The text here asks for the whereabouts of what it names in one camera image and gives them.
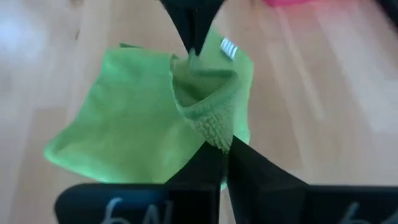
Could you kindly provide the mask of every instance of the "green microfiber cloth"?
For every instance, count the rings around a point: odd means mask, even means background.
[[[253,64],[211,30],[200,58],[110,49],[74,121],[45,147],[53,163],[102,182],[164,183],[207,140],[248,143]]]

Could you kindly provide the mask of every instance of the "wooden floor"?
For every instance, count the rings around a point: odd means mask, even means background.
[[[215,25],[254,60],[252,147],[309,183],[398,185],[398,36],[371,0],[228,0]],[[185,54],[155,0],[0,2],[0,223],[55,223],[56,196],[91,181],[42,149],[119,42]]]

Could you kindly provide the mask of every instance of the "white label tag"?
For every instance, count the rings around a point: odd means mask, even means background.
[[[235,59],[235,54],[238,49],[238,46],[234,45],[232,41],[224,38],[220,45],[221,50],[232,60]]]

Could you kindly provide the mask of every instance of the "handwritten number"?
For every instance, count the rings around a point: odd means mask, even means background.
[[[105,210],[105,218],[101,222],[101,224],[131,224],[124,218],[112,218],[113,209],[115,208],[117,203],[122,201],[123,199],[121,198],[114,198],[108,203]],[[173,202],[166,201],[166,211],[163,224],[171,224],[172,213]],[[149,205],[142,224],[160,224],[159,209],[156,207],[156,205]]]
[[[340,224],[371,224],[366,220],[353,220],[355,213],[359,210],[359,203],[353,202],[347,208],[347,212],[345,213],[343,219],[340,221]],[[398,224],[398,210],[396,210],[389,218],[381,222],[380,224]]]

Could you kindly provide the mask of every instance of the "microfiber cloth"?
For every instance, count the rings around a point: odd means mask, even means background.
[[[106,51],[76,118],[45,147],[53,163],[102,182],[164,183],[208,141],[248,143],[253,64],[210,30],[199,58],[123,45]]]

